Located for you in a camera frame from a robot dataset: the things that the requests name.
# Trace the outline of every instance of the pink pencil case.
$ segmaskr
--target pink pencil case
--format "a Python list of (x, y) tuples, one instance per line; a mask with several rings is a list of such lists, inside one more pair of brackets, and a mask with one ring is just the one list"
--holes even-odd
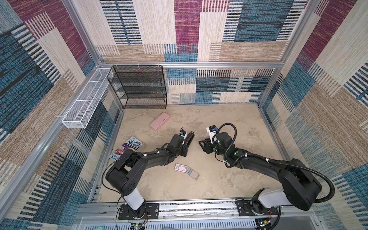
[(160, 116), (156, 118), (149, 126), (153, 130), (158, 130), (163, 124), (167, 122), (169, 118), (170, 115), (168, 115), (167, 113), (161, 113)]

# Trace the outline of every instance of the patterned carpet wall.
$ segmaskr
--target patterned carpet wall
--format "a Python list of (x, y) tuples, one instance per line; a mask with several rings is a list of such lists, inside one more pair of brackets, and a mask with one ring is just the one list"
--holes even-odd
[(263, 106), (284, 153), (333, 180), (334, 230), (368, 229), (367, 9), (322, 0)]
[(85, 129), (63, 128), (0, 229), (71, 229), (87, 203), (119, 110), (107, 89)]
[(279, 61), (307, 0), (74, 0), (105, 62)]
[(274, 69), (164, 69), (167, 104), (257, 103)]
[(94, 67), (61, 0), (0, 0), (0, 192)]
[[(0, 0), (0, 192), (94, 67), (61, 0)], [(117, 105), (105, 92), (91, 125), (64, 129), (0, 229), (63, 229), (85, 202)]]

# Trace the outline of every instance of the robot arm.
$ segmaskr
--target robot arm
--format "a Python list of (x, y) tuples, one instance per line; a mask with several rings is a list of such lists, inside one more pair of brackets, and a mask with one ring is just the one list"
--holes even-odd
[[(224, 125), (233, 126), (236, 137), (235, 126), (230, 123)], [(270, 176), (282, 184), (282, 189), (261, 189), (255, 194), (252, 198), (252, 210), (255, 213), (261, 214), (267, 208), (280, 205), (294, 205), (301, 210), (309, 210), (313, 203), (324, 202), (333, 197), (335, 188), (321, 173), (306, 168), (298, 159), (274, 160), (237, 148), (233, 144), (234, 140), (226, 132), (219, 133), (224, 125), (220, 128), (214, 125), (207, 128), (210, 138), (199, 141), (202, 150), (207, 154), (215, 152), (216, 155), (224, 156), (224, 163), (228, 168), (250, 169)], [(316, 199), (322, 186), (312, 173), (326, 180), (330, 186), (329, 195)]]
[(178, 156), (186, 156), (194, 133), (182, 129), (175, 134), (170, 143), (152, 152), (126, 150), (106, 173), (106, 180), (121, 194), (130, 207), (134, 218), (141, 218), (146, 210), (146, 202), (139, 193), (137, 185), (145, 169), (167, 165)]

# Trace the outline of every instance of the white wire basket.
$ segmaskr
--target white wire basket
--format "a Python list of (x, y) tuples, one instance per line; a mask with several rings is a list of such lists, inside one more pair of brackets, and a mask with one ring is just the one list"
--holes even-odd
[(86, 128), (105, 92), (109, 81), (109, 68), (99, 68), (88, 81), (78, 98), (62, 120), (67, 128)]

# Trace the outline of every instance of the beige floor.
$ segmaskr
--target beige floor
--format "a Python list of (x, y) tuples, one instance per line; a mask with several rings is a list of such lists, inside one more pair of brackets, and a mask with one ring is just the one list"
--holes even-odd
[[(170, 114), (170, 119), (158, 131), (149, 124), (162, 112)], [(187, 157), (179, 156), (166, 166), (156, 166), (145, 170), (138, 189), (146, 200), (198, 199), (251, 197), (260, 188), (280, 187), (281, 184), (260, 173), (239, 168), (228, 169), (215, 159), (214, 153), (206, 154), (198, 144), (208, 138), (206, 127), (230, 122), (237, 127), (235, 145), (253, 153), (280, 159), (270, 134), (257, 110), (256, 105), (211, 105), (172, 106), (167, 109), (127, 109), (120, 127), (114, 149), (131, 136), (141, 140), (145, 147), (140, 152), (153, 151), (170, 142), (181, 127), (187, 132), (194, 131)], [(231, 126), (221, 131), (234, 135)], [(189, 175), (175, 171), (175, 163), (190, 166), (199, 173), (194, 180)], [(116, 192), (102, 188), (99, 202), (116, 202)]]

